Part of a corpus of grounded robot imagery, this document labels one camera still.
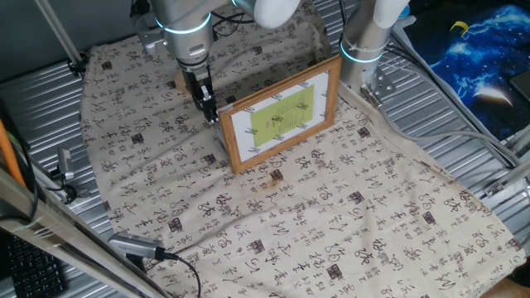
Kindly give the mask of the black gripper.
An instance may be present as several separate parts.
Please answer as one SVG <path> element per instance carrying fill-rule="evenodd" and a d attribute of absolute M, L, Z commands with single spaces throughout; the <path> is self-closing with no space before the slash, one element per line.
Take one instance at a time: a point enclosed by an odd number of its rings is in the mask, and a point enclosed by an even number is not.
<path fill-rule="evenodd" d="M 183 69 L 182 74 L 187 90 L 190 92 L 194 104 L 200 110 L 205 120 L 210 123 L 219 121 L 215 95 L 211 91 L 211 75 L 207 65 L 195 69 Z"/>

